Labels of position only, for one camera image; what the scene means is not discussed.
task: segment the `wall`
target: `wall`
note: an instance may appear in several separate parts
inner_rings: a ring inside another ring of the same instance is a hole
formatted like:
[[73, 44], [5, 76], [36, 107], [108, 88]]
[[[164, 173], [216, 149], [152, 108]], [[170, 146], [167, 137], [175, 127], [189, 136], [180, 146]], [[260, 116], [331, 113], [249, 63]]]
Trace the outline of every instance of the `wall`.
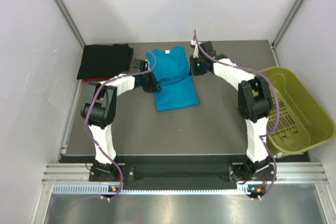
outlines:
[[86, 44], [272, 41], [295, 0], [63, 0]]
[[[304, 82], [336, 121], [336, 2], [306, 0], [278, 46], [281, 63]], [[311, 154], [323, 162], [336, 195], [336, 141]]]
[[0, 0], [0, 222], [28, 223], [82, 49], [53, 0]]

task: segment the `plastic basket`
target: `plastic basket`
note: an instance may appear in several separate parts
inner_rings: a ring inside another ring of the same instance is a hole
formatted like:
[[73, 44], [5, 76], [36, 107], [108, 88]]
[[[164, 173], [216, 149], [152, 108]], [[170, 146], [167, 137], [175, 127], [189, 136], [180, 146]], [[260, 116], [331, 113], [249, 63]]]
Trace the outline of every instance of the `plastic basket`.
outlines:
[[[287, 68], [272, 67], [261, 71], [275, 87], [280, 105], [280, 122], [267, 140], [274, 155], [300, 154], [322, 145], [335, 136], [335, 124], [314, 97]], [[269, 132], [275, 123], [276, 110], [270, 113]]]

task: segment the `metallic floor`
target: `metallic floor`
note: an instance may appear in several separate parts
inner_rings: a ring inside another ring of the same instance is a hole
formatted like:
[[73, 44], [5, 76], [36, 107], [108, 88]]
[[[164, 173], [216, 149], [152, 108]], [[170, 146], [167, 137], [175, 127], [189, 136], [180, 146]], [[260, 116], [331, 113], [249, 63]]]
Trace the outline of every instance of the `metallic floor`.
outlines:
[[[130, 44], [141, 49], [172, 49], [183, 46], [193, 53], [189, 42]], [[218, 54], [232, 62], [257, 70], [275, 66], [267, 40], [214, 41]], [[194, 77], [199, 106], [156, 112], [153, 94], [141, 88], [118, 97], [112, 124], [114, 148], [118, 155], [245, 154], [246, 125], [237, 110], [237, 91], [211, 73]], [[86, 95], [82, 85], [66, 155], [94, 155], [93, 143], [83, 130], [80, 109]]]
[[53, 195], [45, 223], [326, 223], [314, 185], [275, 185], [262, 201], [250, 201], [247, 196], [216, 195], [122, 195], [111, 203], [95, 198], [61, 219], [53, 217], [52, 204], [55, 213], [61, 215], [83, 198], [83, 195]]

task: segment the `purple cable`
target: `purple cable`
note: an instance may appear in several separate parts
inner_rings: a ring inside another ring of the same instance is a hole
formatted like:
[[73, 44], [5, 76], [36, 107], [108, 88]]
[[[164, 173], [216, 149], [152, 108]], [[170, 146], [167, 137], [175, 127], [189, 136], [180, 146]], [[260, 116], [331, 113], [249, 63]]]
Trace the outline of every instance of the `purple cable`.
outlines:
[[[140, 50], [140, 51], [138, 51], [138, 52], [136, 53], [136, 55], [135, 55], [134, 57], [136, 58], [136, 57], [138, 56], [138, 54], [140, 54], [141, 52], [149, 52], [150, 54], [152, 54], [153, 57], [154, 57], [154, 65], [153, 65], [150, 69], [148, 69], [148, 70], [146, 70], [146, 71], [138, 72], [138, 73], [129, 73], [129, 74], [125, 74], [125, 75], [123, 75], [123, 76], [121, 76], [121, 77], [113, 77], [113, 78], [111, 78], [110, 80], [104, 82], [104, 83], [98, 88], [98, 90], [96, 91], [95, 95], [93, 96], [93, 99], [92, 99], [90, 108], [89, 108], [89, 110], [88, 110], [88, 114], [86, 115], [86, 117], [85, 117], [85, 121], [84, 121], [84, 130], [85, 130], [85, 132], [89, 135], [89, 137], [91, 138], [91, 140], [93, 141], [93, 143], [94, 143], [95, 145], [98, 146], [98, 149], [100, 150], [100, 152], [101, 152], [101, 153], [102, 153], [102, 154], [103, 154], [109, 161], [111, 161], [112, 164], [117, 168], [117, 170], [118, 170], [118, 172], [119, 172], [119, 175], [120, 175], [120, 187], [118, 188], [118, 191], [116, 192], [116, 194], [113, 195], [113, 196], [110, 198], [110, 200], [115, 199], [115, 198], [118, 196], [118, 194], [121, 192], [121, 190], [122, 190], [122, 183], [123, 183], [122, 171], [121, 171], [119, 165], [118, 165], [118, 164], [117, 164], [111, 157], [109, 157], [109, 155], [108, 155], [105, 151], [103, 151], [103, 149], [99, 146], [99, 143], [93, 138], [92, 133], [91, 133], [91, 131], [90, 131], [89, 128], [88, 128], [88, 125], [89, 125], [89, 118], [90, 118], [90, 114], [91, 114], [91, 112], [92, 112], [93, 105], [95, 104], [95, 102], [96, 102], [96, 100], [97, 100], [98, 94], [100, 93], [100, 91], [102, 90], [102, 88], [103, 88], [107, 83], [112, 82], [112, 81], [116, 81], [116, 80], [120, 80], [120, 79], [122, 79], [122, 78], [124, 78], [124, 77], [129, 77], [129, 76], [139, 76], [139, 75], [141, 75], [141, 74], [149, 73], [149, 72], [151, 72], [151, 71], [155, 68], [155, 66], [156, 66], [156, 56], [155, 56], [155, 54], [154, 54], [153, 52], [149, 51], [149, 50]], [[71, 206], [71, 207], [70, 207], [65, 213], [63, 213], [62, 215], [56, 215], [56, 214], [55, 214], [55, 209], [54, 209], [55, 204], [53, 204], [53, 214], [54, 214], [54, 217], [55, 217], [56, 219], [61, 219], [61, 218], [63, 218], [68, 212], [70, 212], [71, 210], [73, 210], [75, 207], [77, 207], [78, 205], [82, 204], [84, 201], [86, 201], [86, 200], [88, 200], [88, 199], [92, 199], [92, 198], [100, 198], [100, 196], [99, 196], [99, 195], [90, 195], [90, 196], [88, 196], [88, 197], [86, 197], [86, 198], [80, 200], [79, 202], [77, 202], [77, 203], [74, 204], [73, 206]]]
[[278, 101], [278, 96], [277, 96], [277, 92], [273, 86], [273, 84], [270, 82], [270, 80], [262, 73], [260, 73], [259, 71], [257, 70], [254, 70], [252, 68], [244, 68], [244, 67], [239, 67], [239, 66], [232, 66], [232, 65], [229, 65], [229, 64], [226, 64], [224, 62], [221, 62], [219, 60], [216, 60], [214, 58], [212, 58], [210, 55], [208, 55], [204, 50], [203, 48], [199, 45], [199, 42], [198, 42], [198, 39], [197, 39], [197, 34], [196, 34], [196, 30], [194, 30], [194, 40], [196, 41], [196, 44], [199, 48], [199, 50], [207, 57], [209, 58], [211, 61], [213, 62], [216, 62], [216, 63], [219, 63], [219, 64], [222, 64], [222, 65], [225, 65], [225, 66], [228, 66], [228, 67], [233, 67], [233, 68], [237, 68], [237, 69], [240, 69], [240, 70], [243, 70], [243, 71], [247, 71], [247, 72], [253, 72], [253, 73], [256, 73], [258, 75], [260, 75], [266, 82], [267, 84], [269, 85], [269, 87], [271, 88], [271, 91], [273, 93], [273, 96], [274, 96], [274, 100], [275, 100], [275, 106], [276, 106], [276, 119], [275, 119], [275, 124], [272, 128], [272, 130], [267, 133], [266, 135], [261, 135], [259, 136], [260, 137], [260, 140], [261, 142], [263, 143], [263, 145], [265, 146], [265, 149], [267, 151], [267, 153], [270, 155], [270, 157], [272, 158], [273, 160], [273, 163], [274, 163], [274, 176], [273, 176], [273, 179], [271, 181], [271, 184], [269, 185], [267, 191], [260, 197], [260, 199], [263, 199], [268, 193], [269, 191], [273, 188], [273, 184], [276, 180], [276, 177], [277, 177], [277, 162], [274, 158], [274, 155], [273, 153], [270, 151], [270, 149], [268, 148], [268, 146], [266, 145], [266, 141], [263, 141], [263, 137], [268, 137], [268, 136], [271, 136], [276, 130], [277, 130], [277, 127], [278, 127], [278, 124], [279, 124], [279, 120], [280, 120], [280, 106], [279, 106], [279, 101]]

